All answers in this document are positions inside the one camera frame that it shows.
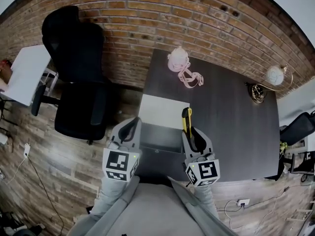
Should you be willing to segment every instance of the black office chair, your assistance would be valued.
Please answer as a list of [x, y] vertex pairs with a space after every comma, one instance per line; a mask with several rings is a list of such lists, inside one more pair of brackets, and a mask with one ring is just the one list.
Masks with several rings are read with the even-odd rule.
[[291, 174], [305, 174], [305, 175], [314, 175], [314, 151], [311, 151], [311, 158], [307, 159], [307, 152], [304, 153], [303, 162], [296, 168], [295, 167], [295, 154], [292, 155], [292, 158], [285, 158], [284, 163], [291, 165], [289, 172]]
[[[315, 132], [315, 111], [313, 111], [311, 114], [304, 112], [300, 114], [292, 123], [290, 123], [289, 126], [280, 130], [280, 141], [286, 142], [288, 146], [291, 146], [314, 132]], [[292, 155], [291, 159], [285, 158], [284, 156], [280, 155], [278, 174], [271, 177], [266, 177], [266, 178], [277, 181], [284, 170], [284, 163], [291, 164], [291, 167], [289, 170], [291, 173], [293, 174], [303, 173], [304, 171], [300, 170], [301, 167], [299, 169], [294, 168], [294, 162], [295, 162], [295, 155]]]
[[81, 23], [76, 6], [66, 6], [49, 14], [43, 23], [43, 43], [59, 78], [68, 82], [60, 100], [45, 96], [45, 85], [34, 97], [32, 114], [41, 102], [58, 105], [55, 129], [79, 139], [100, 140], [112, 114], [113, 86], [101, 70], [102, 28]]
[[289, 126], [280, 131], [280, 141], [291, 146], [315, 132], [315, 111], [300, 114]]

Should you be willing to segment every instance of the power outlet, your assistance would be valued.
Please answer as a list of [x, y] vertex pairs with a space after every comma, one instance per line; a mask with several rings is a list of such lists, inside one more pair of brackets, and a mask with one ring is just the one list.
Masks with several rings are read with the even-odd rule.
[[30, 149], [31, 149], [31, 146], [29, 144], [25, 144], [25, 149], [24, 149], [24, 152], [23, 152], [23, 156], [25, 158], [27, 158], [30, 154]]
[[247, 206], [249, 203], [250, 203], [250, 199], [240, 199], [240, 200], [237, 202], [237, 205], [238, 205], [239, 207], [242, 206], [242, 204], [244, 204], [245, 206]]

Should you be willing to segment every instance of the yellow handle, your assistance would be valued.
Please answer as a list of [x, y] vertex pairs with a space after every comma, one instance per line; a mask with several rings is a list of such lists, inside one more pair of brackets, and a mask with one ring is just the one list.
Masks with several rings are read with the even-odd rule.
[[188, 108], [189, 135], [190, 135], [190, 138], [192, 137], [192, 134], [191, 134], [191, 115], [192, 115], [192, 109], [191, 109], [191, 108]]
[[192, 115], [192, 109], [191, 108], [184, 108], [182, 112], [182, 119], [183, 119], [183, 128], [184, 132], [187, 134], [189, 129], [189, 136], [192, 137], [191, 134], [191, 115]]

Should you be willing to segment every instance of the chair armrest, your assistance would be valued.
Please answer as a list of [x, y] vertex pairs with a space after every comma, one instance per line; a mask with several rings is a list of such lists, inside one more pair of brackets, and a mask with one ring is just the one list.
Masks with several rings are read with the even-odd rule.
[[293, 173], [295, 167], [295, 154], [292, 154], [292, 163], [291, 163], [291, 169], [290, 172]]
[[41, 104], [41, 99], [42, 99], [42, 96], [45, 93], [45, 89], [46, 89], [46, 86], [45, 85], [41, 85], [41, 86], [38, 87], [38, 89], [37, 89], [37, 91], [35, 93], [35, 97], [34, 97], [32, 105], [31, 105], [31, 114], [33, 116], [37, 116], [38, 115], [39, 107], [40, 107], [40, 104]]
[[38, 87], [35, 96], [34, 96], [34, 100], [31, 106], [31, 114], [33, 116], [37, 116], [38, 115], [38, 111], [39, 111], [39, 107], [40, 104], [43, 103], [49, 103], [49, 104], [54, 104], [54, 105], [58, 105], [59, 104], [59, 99], [53, 98], [53, 97], [49, 97], [44, 95], [46, 90], [46, 86], [45, 85], [41, 85]]
[[103, 122], [103, 118], [106, 111], [107, 91], [104, 87], [99, 87], [95, 93], [95, 99], [93, 104], [91, 125], [97, 126]]

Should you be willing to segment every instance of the white lamp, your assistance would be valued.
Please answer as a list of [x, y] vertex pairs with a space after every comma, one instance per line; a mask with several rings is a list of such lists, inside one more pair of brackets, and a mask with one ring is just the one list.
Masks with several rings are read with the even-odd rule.
[[[266, 81], [269, 82], [270, 84], [274, 86], [280, 85], [284, 81], [284, 75], [286, 72], [289, 71], [291, 74], [291, 83], [288, 86], [292, 85], [293, 82], [293, 74], [292, 72], [287, 68], [287, 64], [285, 66], [279, 66], [279, 65], [273, 65], [271, 66], [266, 74]], [[266, 97], [266, 92], [267, 91], [275, 91], [275, 92], [281, 92], [282, 90], [279, 89], [272, 89], [268, 86], [265, 86], [263, 84], [250, 84], [250, 83], [245, 83], [248, 86], [248, 91], [253, 99], [254, 102], [256, 103], [262, 103]]]

